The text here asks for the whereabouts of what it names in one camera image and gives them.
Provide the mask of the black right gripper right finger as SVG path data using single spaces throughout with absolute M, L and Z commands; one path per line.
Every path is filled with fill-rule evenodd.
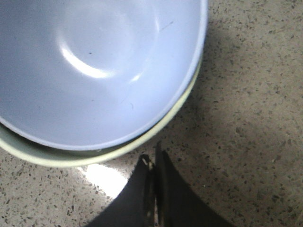
M 206 205 L 174 167 L 158 142 L 155 149 L 156 198 L 162 227 L 232 227 Z

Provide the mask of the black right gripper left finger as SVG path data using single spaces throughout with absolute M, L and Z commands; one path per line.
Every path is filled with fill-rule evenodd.
M 119 195 L 88 227 L 152 227 L 155 213 L 154 165 L 139 156 L 134 171 Z

